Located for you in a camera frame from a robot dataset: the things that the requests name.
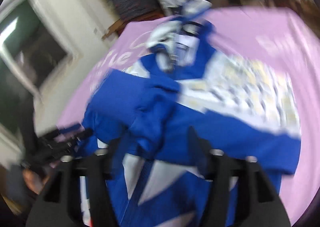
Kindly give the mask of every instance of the window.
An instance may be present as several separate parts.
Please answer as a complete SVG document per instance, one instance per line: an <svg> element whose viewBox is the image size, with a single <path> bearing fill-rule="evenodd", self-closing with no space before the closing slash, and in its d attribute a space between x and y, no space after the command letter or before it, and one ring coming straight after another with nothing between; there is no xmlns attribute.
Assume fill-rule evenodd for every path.
<svg viewBox="0 0 320 227"><path fill-rule="evenodd" d="M17 137L19 108L39 89L67 53L28 0L0 22L0 124Z"/></svg>

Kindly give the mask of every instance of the pink fabric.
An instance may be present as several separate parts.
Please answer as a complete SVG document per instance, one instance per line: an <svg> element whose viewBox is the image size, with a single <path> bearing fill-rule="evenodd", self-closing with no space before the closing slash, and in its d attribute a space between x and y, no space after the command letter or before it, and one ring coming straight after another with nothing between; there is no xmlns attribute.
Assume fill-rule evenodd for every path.
<svg viewBox="0 0 320 227"><path fill-rule="evenodd" d="M289 73L301 120L301 154L296 174L284 176L280 197L291 224L307 209L320 186L320 43L291 10L226 8L209 11L212 45L226 54L258 59ZM65 108L59 125L81 121L86 104L109 67L131 66L147 50L150 31L166 18L127 25L109 53L92 69Z"/></svg>

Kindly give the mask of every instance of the person's hand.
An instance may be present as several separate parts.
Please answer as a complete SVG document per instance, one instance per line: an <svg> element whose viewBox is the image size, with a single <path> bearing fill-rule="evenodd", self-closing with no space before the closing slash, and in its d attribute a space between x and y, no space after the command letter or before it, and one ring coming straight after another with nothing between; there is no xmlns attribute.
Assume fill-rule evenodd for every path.
<svg viewBox="0 0 320 227"><path fill-rule="evenodd" d="M49 176L41 180L41 178L33 171L29 169L24 169L22 171L23 179L27 185L27 187L36 194L39 194L48 181Z"/></svg>

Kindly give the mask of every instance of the window frame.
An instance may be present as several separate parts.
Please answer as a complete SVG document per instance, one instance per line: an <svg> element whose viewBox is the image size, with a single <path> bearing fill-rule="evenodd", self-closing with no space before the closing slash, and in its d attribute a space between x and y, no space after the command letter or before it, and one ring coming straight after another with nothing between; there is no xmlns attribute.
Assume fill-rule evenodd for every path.
<svg viewBox="0 0 320 227"><path fill-rule="evenodd" d="M25 0L4 0L0 6L0 22L2 22L12 12L12 10L23 1ZM0 47L0 58L5 62L7 67L19 80L19 82L34 96L34 102L36 103L36 107L39 109L43 105L46 95L50 94L50 90L54 88L54 85L62 80L63 75L68 72L66 67L76 65L78 60L81 59L83 55L78 47L74 44L73 40L65 29L65 26L56 16L47 0L28 0L28 2L39 20L43 23L61 48L67 53L67 56L59 62L57 67L50 73L50 75L38 89L28 79L23 70L17 65L6 47L4 45L2 49ZM21 150L21 148L23 148L21 137L14 136L1 123L0 139L9 144L9 146L15 150Z"/></svg>

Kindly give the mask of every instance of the metal bolt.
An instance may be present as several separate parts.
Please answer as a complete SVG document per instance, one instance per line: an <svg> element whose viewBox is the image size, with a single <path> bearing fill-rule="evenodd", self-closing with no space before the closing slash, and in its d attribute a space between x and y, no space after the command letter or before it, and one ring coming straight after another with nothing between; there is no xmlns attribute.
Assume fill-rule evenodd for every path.
<svg viewBox="0 0 320 227"><path fill-rule="evenodd" d="M70 162L72 161L73 157L70 156L70 155L64 155L62 158L61 158L61 161L62 162Z"/></svg>
<svg viewBox="0 0 320 227"><path fill-rule="evenodd" d="M252 156L252 155L247 156L245 159L246 159L247 162L250 162L250 163L256 163L258 161L258 159L255 156Z"/></svg>
<svg viewBox="0 0 320 227"><path fill-rule="evenodd" d="M212 149L210 150L211 155L224 155L224 152L220 149Z"/></svg>
<svg viewBox="0 0 320 227"><path fill-rule="evenodd" d="M106 148L101 148L95 151L96 155L105 155L106 153L108 153L108 150Z"/></svg>

